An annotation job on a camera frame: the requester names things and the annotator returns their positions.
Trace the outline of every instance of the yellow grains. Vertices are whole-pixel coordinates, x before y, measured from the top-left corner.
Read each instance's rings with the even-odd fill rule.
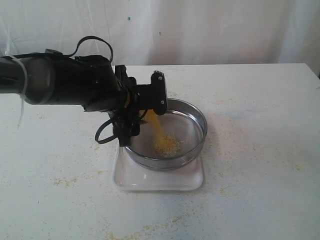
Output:
[[[143,120],[151,124],[154,150],[164,157],[175,156],[180,149],[180,144],[175,137],[165,133],[156,113],[153,110],[148,110]]]

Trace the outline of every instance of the white plate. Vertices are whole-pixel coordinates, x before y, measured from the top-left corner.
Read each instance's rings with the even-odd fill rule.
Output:
[[[153,171],[135,163],[123,147],[118,148],[112,180],[124,191],[192,191],[204,181],[201,154],[186,166],[171,171]]]

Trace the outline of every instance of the white curtain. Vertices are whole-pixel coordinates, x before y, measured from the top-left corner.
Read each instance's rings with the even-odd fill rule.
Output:
[[[4,55],[71,53],[87,35],[114,64],[306,63],[320,72],[320,0],[0,0]],[[103,43],[79,55],[109,56]]]

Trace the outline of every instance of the white tabletop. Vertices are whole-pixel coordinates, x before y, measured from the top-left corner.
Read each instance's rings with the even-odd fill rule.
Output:
[[[205,183],[192,192],[122,192],[105,113],[0,95],[0,239],[318,240],[320,80],[305,64],[129,66],[165,73],[168,96],[208,122]]]

